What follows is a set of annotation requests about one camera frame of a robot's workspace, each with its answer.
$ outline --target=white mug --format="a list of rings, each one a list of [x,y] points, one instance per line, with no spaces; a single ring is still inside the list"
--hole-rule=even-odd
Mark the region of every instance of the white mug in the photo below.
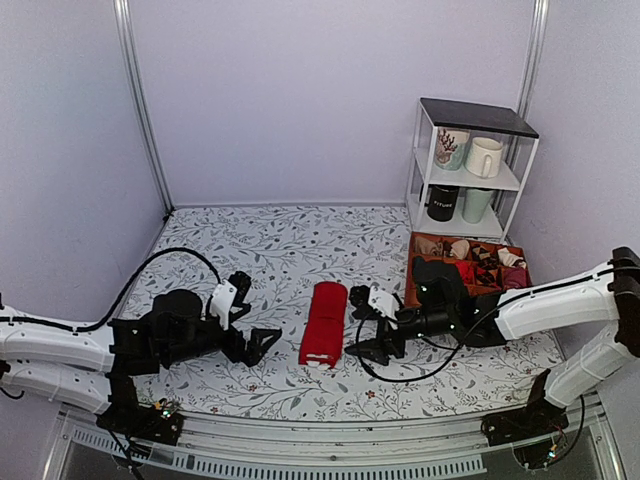
[[[480,178],[496,177],[500,172],[502,149],[502,143],[492,138],[476,137],[471,142],[464,166]]]

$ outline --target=black shelf top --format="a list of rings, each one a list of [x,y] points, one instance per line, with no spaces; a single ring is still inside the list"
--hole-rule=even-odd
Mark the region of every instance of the black shelf top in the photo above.
[[[529,138],[540,137],[510,108],[437,98],[421,98],[420,103],[436,127],[483,130]]]

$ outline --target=mug with red coral print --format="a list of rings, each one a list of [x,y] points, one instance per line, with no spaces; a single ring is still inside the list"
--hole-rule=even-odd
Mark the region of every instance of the mug with red coral print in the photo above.
[[[464,130],[438,129],[436,143],[436,165],[445,170],[458,170],[464,161],[469,132]]]

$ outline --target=white backdrop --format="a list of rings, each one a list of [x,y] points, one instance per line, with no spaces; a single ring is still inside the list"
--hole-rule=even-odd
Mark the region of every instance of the white backdrop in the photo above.
[[[162,224],[114,16],[0,2],[0,292],[29,313],[101,318]],[[42,478],[59,406],[0,394],[0,479]]]
[[[532,1],[139,0],[178,205],[402,201],[417,99],[514,107]]]

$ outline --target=black mug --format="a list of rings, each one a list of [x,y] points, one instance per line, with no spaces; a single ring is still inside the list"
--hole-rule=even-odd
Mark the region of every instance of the black mug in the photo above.
[[[451,220],[456,208],[459,191],[460,187],[433,185],[429,196],[429,204],[427,205],[427,215],[438,222]]]

